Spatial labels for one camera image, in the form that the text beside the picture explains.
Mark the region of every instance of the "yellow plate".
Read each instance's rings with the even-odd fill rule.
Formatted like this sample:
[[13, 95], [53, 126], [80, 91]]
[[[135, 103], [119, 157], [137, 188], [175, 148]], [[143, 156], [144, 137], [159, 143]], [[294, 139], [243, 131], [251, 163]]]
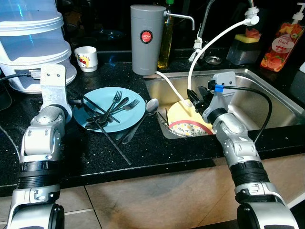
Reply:
[[195, 107], [187, 107], [182, 101], [176, 102], [168, 110], [169, 127], [177, 133], [189, 136], [212, 135], [212, 125], [204, 122]]

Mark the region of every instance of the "sponge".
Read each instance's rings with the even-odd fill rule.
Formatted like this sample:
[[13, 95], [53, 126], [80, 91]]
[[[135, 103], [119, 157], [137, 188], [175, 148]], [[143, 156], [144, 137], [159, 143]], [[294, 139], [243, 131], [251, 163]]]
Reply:
[[241, 41], [243, 43], [255, 43], [259, 42], [259, 38], [251, 38], [251, 37], [246, 37], [245, 34], [237, 34], [235, 35], [235, 40]]

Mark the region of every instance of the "tile floor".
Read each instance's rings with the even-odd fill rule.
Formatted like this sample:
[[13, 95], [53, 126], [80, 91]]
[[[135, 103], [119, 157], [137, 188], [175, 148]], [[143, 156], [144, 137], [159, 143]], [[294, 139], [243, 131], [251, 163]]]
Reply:
[[[287, 203], [305, 192], [304, 154], [264, 165]], [[0, 228], [10, 201], [0, 198]], [[187, 229], [235, 219], [238, 206], [226, 165], [62, 189], [57, 203], [66, 229]]]

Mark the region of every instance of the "power cord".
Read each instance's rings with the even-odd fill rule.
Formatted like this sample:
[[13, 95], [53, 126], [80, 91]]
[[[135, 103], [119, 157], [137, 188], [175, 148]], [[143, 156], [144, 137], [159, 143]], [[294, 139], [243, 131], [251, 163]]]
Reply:
[[0, 82], [4, 81], [4, 80], [11, 79], [11, 78], [23, 77], [23, 76], [32, 77], [34, 80], [39, 80], [40, 75], [41, 75], [40, 70], [30, 70], [29, 73], [21, 73], [21, 74], [14, 74], [14, 75], [5, 76], [3, 78], [0, 78]]
[[243, 90], [243, 91], [249, 91], [249, 92], [254, 92], [254, 93], [257, 93], [259, 95], [261, 95], [262, 97], [264, 97], [267, 102], [268, 102], [268, 105], [269, 105], [269, 110], [268, 110], [268, 114], [267, 114], [267, 117], [266, 117], [266, 120], [262, 126], [262, 128], [260, 129], [260, 131], [258, 132], [255, 140], [254, 140], [254, 143], [256, 143], [257, 139], [260, 137], [260, 135], [262, 134], [263, 130], [265, 130], [268, 122], [269, 122], [269, 119], [271, 117], [271, 113], [272, 113], [272, 102], [271, 102], [271, 99], [263, 92], [261, 91], [258, 91], [256, 89], [252, 89], [252, 88], [248, 88], [248, 87], [234, 87], [234, 86], [224, 86], [225, 89], [234, 89], [234, 90]]
[[4, 80], [11, 79], [11, 78], [15, 78], [15, 77], [22, 77], [22, 76], [31, 76], [31, 74], [30, 73], [23, 73], [23, 74], [14, 74], [14, 75], [5, 76], [5, 77], [0, 79], [0, 82], [4, 81]]

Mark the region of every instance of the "black cable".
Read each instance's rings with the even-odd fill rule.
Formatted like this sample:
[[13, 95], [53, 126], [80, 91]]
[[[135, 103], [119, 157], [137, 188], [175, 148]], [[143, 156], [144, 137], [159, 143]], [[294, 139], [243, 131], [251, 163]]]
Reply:
[[31, 76], [31, 74], [30, 74], [30, 73], [22, 73], [22, 74], [9, 75], [9, 76], [6, 76], [6, 77], [1, 78], [1, 79], [0, 79], [0, 82], [1, 82], [1, 81], [4, 81], [4, 80], [11, 79], [11, 78], [15, 78], [15, 77], [22, 77], [22, 76]]
[[243, 91], [249, 91], [249, 92], [254, 92], [254, 93], [257, 93], [259, 95], [261, 95], [262, 97], [264, 97], [267, 102], [268, 102], [268, 105], [269, 105], [269, 110], [268, 110], [268, 114], [267, 114], [267, 117], [266, 117], [266, 120], [262, 126], [262, 128], [260, 129], [260, 131], [258, 132], [255, 140], [254, 140], [254, 143], [256, 143], [257, 139], [259, 138], [259, 136], [262, 134], [263, 130], [266, 128], [268, 122], [269, 122], [269, 119], [271, 117], [271, 113], [272, 113], [272, 102], [271, 102], [271, 99], [263, 92], [261, 91], [258, 91], [256, 89], [252, 89], [252, 88], [248, 88], [248, 87], [233, 87], [233, 86], [224, 86], [224, 88], [226, 89], [234, 89], [234, 90], [243, 90]]

